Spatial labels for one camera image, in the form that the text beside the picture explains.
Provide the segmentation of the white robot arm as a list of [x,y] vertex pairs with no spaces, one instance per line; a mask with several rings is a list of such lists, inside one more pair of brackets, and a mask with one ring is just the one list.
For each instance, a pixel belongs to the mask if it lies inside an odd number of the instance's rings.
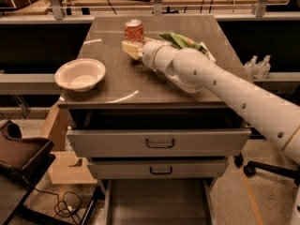
[[218,66],[193,47],[149,38],[122,42],[122,50],[162,73],[187,93],[204,87],[300,164],[300,107]]

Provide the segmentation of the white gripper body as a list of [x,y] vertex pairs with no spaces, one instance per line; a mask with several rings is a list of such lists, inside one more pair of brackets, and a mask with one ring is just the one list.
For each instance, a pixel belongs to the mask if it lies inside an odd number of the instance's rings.
[[152,40],[142,46],[142,63],[155,71],[165,71],[177,53],[169,42]]

